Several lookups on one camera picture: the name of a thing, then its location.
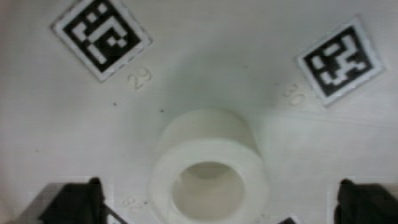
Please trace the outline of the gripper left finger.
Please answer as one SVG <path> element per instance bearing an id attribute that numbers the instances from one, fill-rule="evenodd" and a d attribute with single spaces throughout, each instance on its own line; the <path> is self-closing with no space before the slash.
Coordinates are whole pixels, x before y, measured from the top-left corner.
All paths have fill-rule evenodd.
<path id="1" fill-rule="evenodd" d="M 42 224 L 104 224 L 104 194 L 101 180 L 67 183 L 39 215 Z"/>

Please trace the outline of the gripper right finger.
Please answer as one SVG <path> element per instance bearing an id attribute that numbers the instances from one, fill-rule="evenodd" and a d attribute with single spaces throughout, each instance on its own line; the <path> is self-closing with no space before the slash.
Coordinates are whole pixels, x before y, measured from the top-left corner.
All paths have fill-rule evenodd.
<path id="1" fill-rule="evenodd" d="M 398 224 L 398 199 L 380 184 L 341 180 L 334 224 Z"/>

